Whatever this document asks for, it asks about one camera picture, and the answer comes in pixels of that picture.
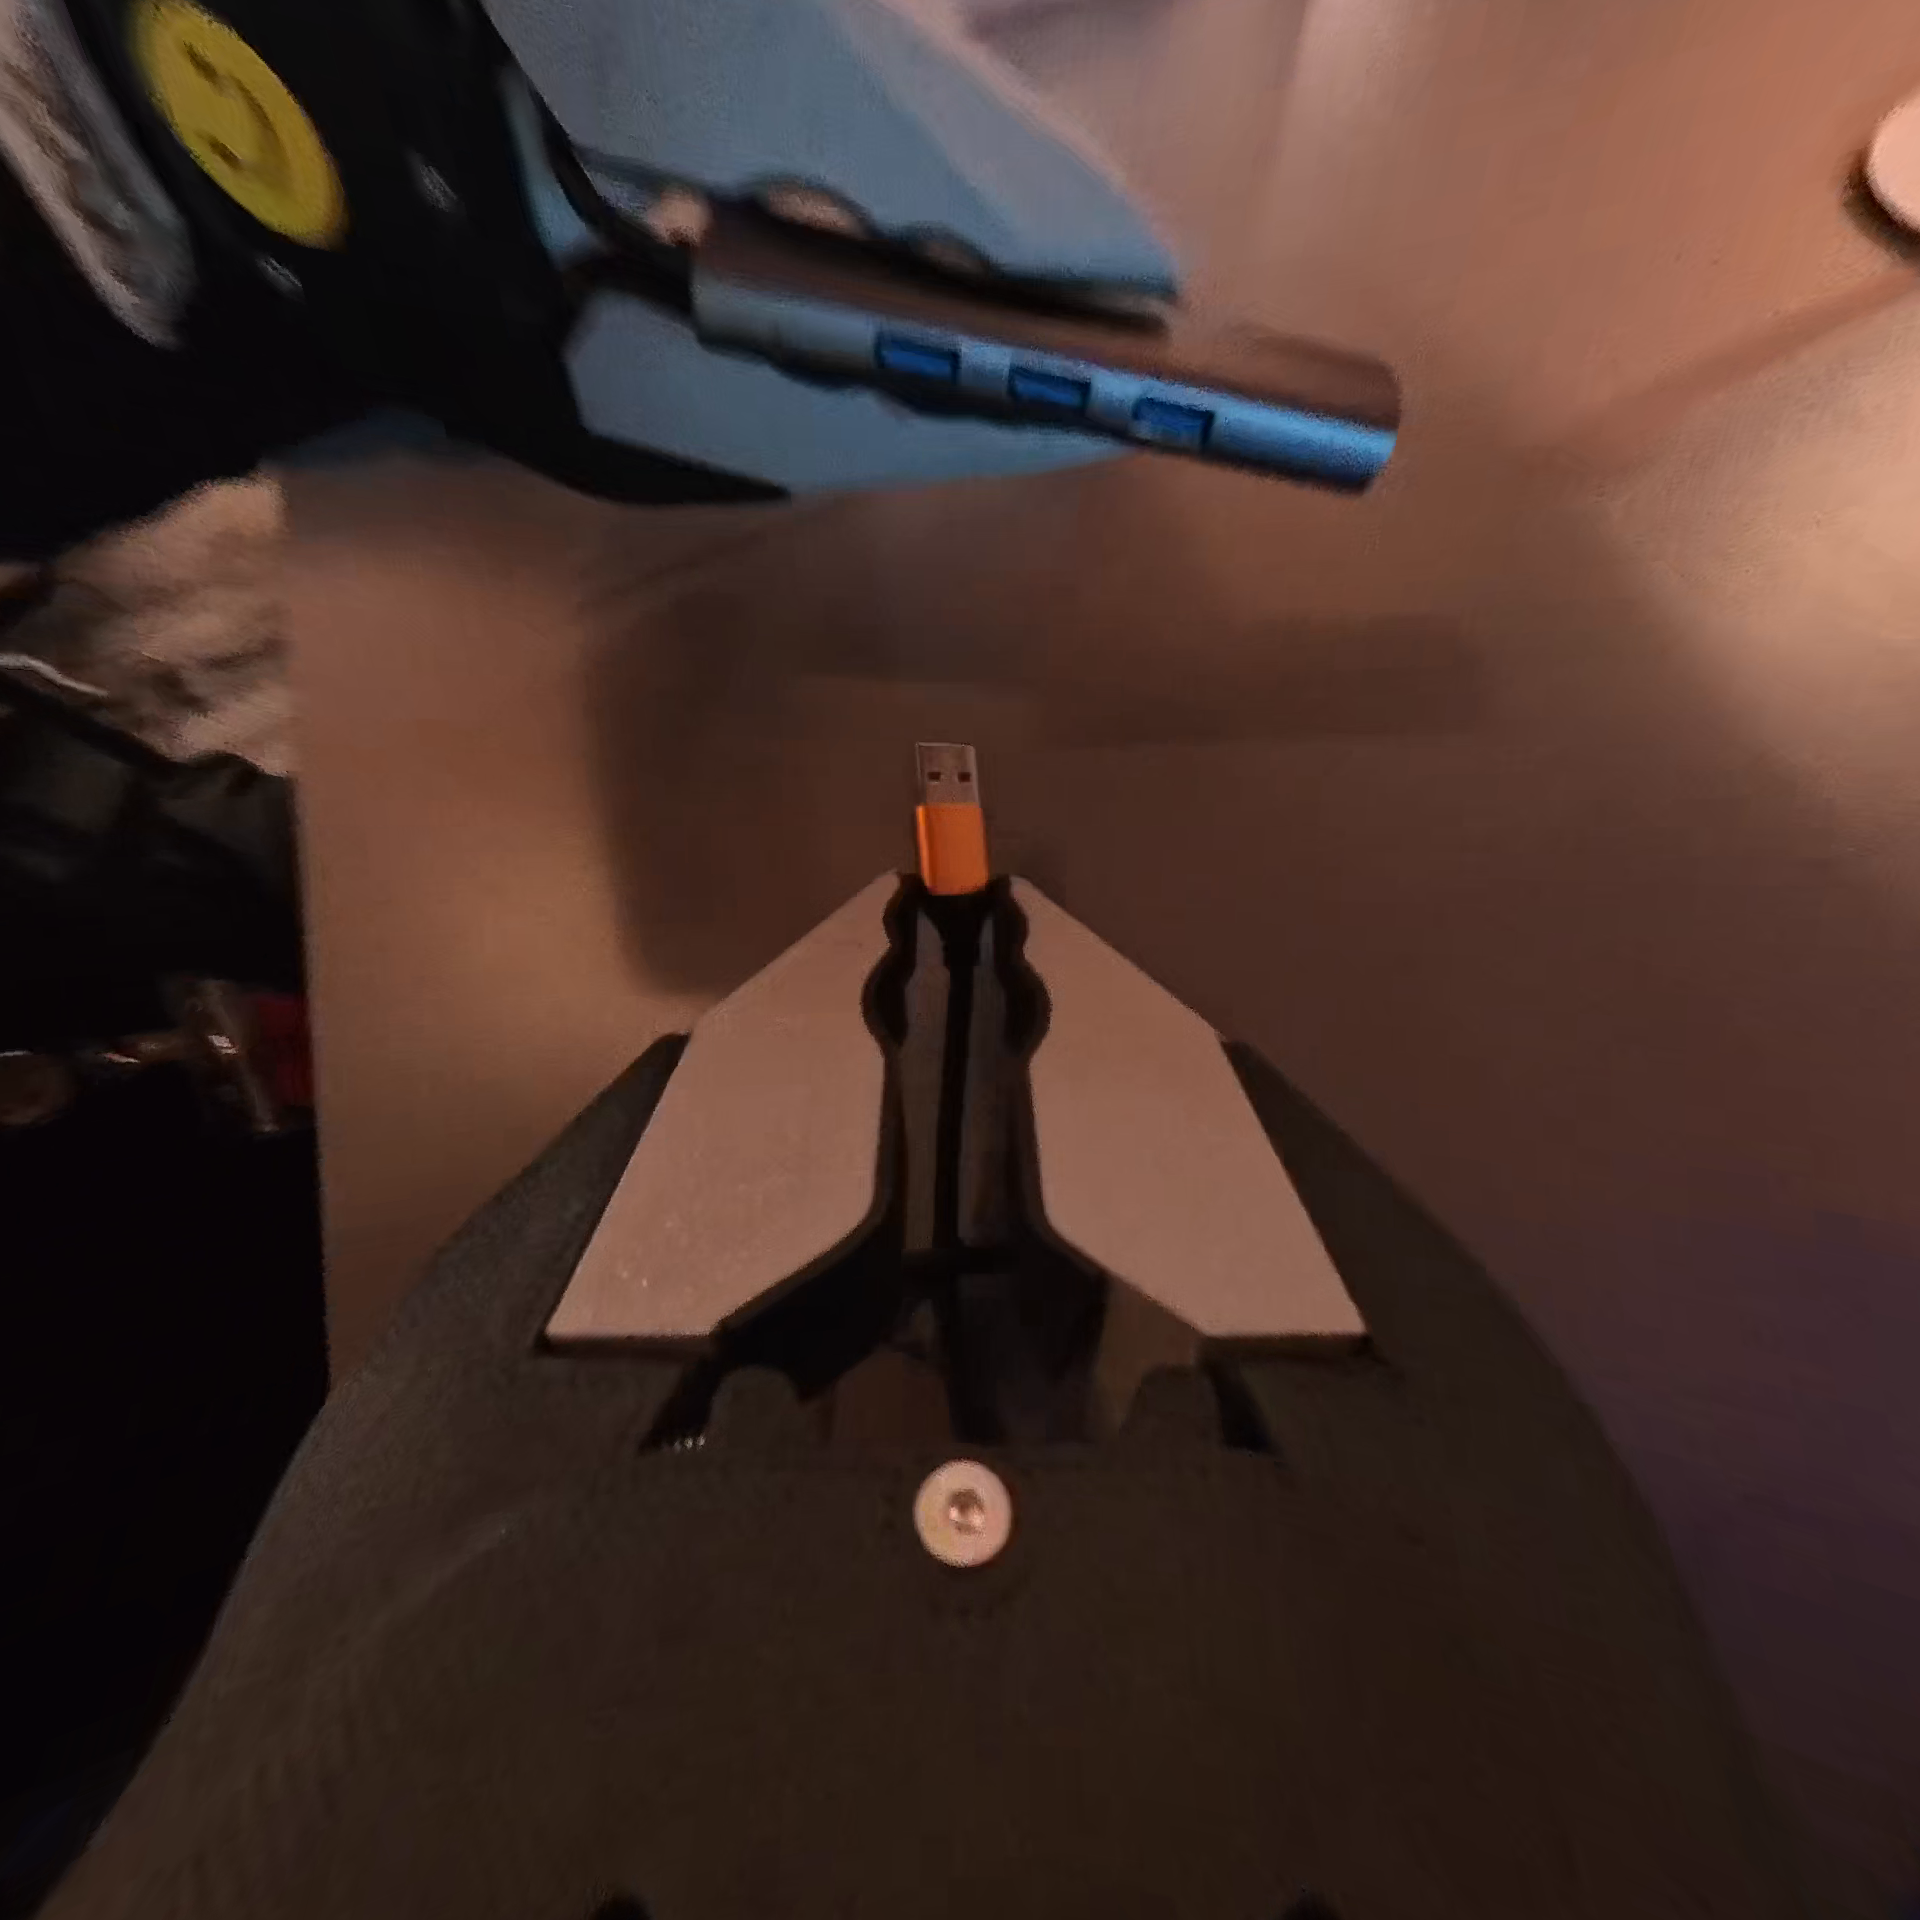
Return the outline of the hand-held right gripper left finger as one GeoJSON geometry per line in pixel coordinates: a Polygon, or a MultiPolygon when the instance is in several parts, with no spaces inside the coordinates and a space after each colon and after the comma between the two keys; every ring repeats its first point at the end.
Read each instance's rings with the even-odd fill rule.
{"type": "Polygon", "coordinates": [[[899,1310],[903,875],[868,879],[690,1027],[546,1315],[563,1357],[828,1389],[899,1310]]]}

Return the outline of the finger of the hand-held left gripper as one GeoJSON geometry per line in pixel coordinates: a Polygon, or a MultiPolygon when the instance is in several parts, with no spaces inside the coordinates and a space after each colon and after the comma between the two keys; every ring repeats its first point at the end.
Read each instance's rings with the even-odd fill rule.
{"type": "Polygon", "coordinates": [[[710,352],[665,310],[612,289],[588,297],[568,374],[595,435],[793,496],[1062,472],[1126,455],[1065,430],[918,415],[868,390],[809,385],[710,352]]]}
{"type": "Polygon", "coordinates": [[[724,289],[936,327],[1167,327],[1182,270],[1095,142],[946,5],[482,5],[588,229],[582,318],[724,289]]]}

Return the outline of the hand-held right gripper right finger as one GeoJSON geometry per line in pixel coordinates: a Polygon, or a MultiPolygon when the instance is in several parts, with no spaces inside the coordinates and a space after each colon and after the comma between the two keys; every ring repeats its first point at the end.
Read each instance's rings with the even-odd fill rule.
{"type": "Polygon", "coordinates": [[[1094,1387],[1209,1359],[1348,1357],[1366,1318],[1227,1041],[1054,903],[1006,886],[1019,1193],[1095,1283],[1094,1387]]]}

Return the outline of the dark grey usb hub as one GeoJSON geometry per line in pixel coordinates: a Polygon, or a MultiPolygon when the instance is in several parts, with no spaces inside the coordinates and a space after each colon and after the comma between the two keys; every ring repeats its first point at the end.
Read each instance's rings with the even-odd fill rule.
{"type": "Polygon", "coordinates": [[[1094,282],[718,203],[690,254],[703,344],[920,415],[1065,430],[1361,493],[1399,438],[1374,355],[1094,282]]]}

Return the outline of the white clipboard stand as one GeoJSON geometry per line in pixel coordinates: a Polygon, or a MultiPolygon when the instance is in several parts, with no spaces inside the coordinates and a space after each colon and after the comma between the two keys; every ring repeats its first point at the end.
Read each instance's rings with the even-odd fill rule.
{"type": "Polygon", "coordinates": [[[1913,90],[1880,119],[1858,161],[1865,200],[1912,240],[1918,237],[1918,119],[1913,90]]]}

